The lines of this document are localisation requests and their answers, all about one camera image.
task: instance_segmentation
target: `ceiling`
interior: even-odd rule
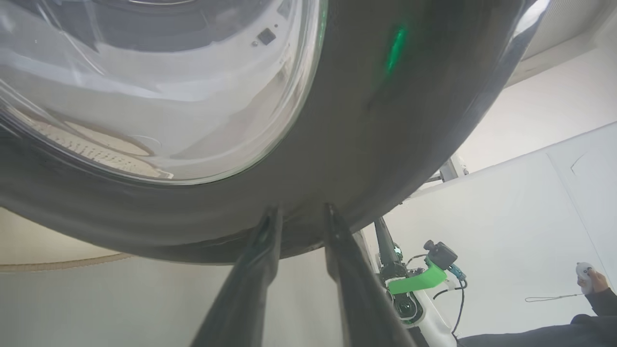
[[[553,0],[527,52],[506,86],[564,63],[606,41],[617,1]]]

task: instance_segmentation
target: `handheld controller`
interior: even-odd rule
[[[593,268],[594,267],[592,267],[588,262],[576,263],[576,275],[581,280],[585,281],[585,285],[581,287],[581,291],[585,295],[594,292],[594,285],[591,283],[591,278],[589,277],[589,271]]]

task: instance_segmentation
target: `person's hand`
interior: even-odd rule
[[[595,293],[599,293],[601,291],[605,291],[608,289],[608,282],[607,282],[607,278],[602,275],[600,272],[597,272],[596,270],[590,270],[589,271],[589,278],[591,279],[591,284],[593,284],[594,286],[594,292]],[[579,286],[584,286],[585,285],[585,280],[581,280],[580,278],[577,281],[577,284]]]

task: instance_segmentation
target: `cable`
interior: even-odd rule
[[[581,294],[572,294],[572,295],[561,295],[561,296],[554,296],[554,297],[530,296],[528,298],[525,298],[525,302],[526,303],[537,303],[539,301],[557,300],[557,299],[570,298],[572,296],[579,296],[579,295],[583,295],[583,294],[581,293]]]
[[[460,284],[460,286],[454,288],[454,290],[461,291],[461,308],[458,310],[457,323],[454,325],[454,329],[452,329],[453,336],[454,336],[454,332],[457,331],[458,324],[461,322],[461,315],[463,314],[463,305],[465,304],[465,288],[467,288],[467,280],[458,280],[458,284]],[[439,293],[435,294],[435,296],[433,296],[433,300],[435,300],[435,298],[437,298],[440,294],[445,293],[446,291],[449,291],[449,290],[442,290]]]
[[[456,288],[454,288],[454,289],[446,289],[446,290],[442,290],[442,291],[438,292],[437,294],[435,294],[435,296],[433,296],[433,300],[435,300],[435,299],[436,299],[439,295],[441,295],[441,294],[443,294],[443,293],[446,293],[446,292],[448,292],[448,291],[452,291],[452,290],[463,290],[463,289],[467,288],[467,280],[462,280],[462,281],[461,281],[461,280],[459,280],[458,282],[459,282],[459,283],[464,282],[465,284],[464,284],[464,285],[463,285],[463,284],[461,284],[461,286],[458,286],[458,287],[456,287]]]
[[[463,314],[463,305],[465,303],[465,288],[467,288],[467,281],[465,281],[465,286],[463,286],[463,283],[461,281],[458,281],[458,282],[461,284],[461,308],[460,310],[458,310],[457,323],[454,325],[454,329],[452,329],[453,335],[454,335],[454,332],[457,331],[458,324],[461,322],[461,315]]]
[[[405,264],[405,267],[407,267],[407,266],[409,265],[409,263],[411,263],[411,262],[412,262],[412,260],[414,260],[414,259],[416,259],[416,258],[419,258],[419,257],[426,257],[426,256],[427,256],[427,254],[419,254],[419,255],[417,255],[417,256],[413,256],[413,257],[409,258],[409,260],[408,260],[408,261],[407,261],[407,263]]]

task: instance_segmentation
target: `washing machine drum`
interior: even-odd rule
[[[353,230],[456,150],[519,61],[528,1],[2,0],[0,205],[147,257],[283,256]]]

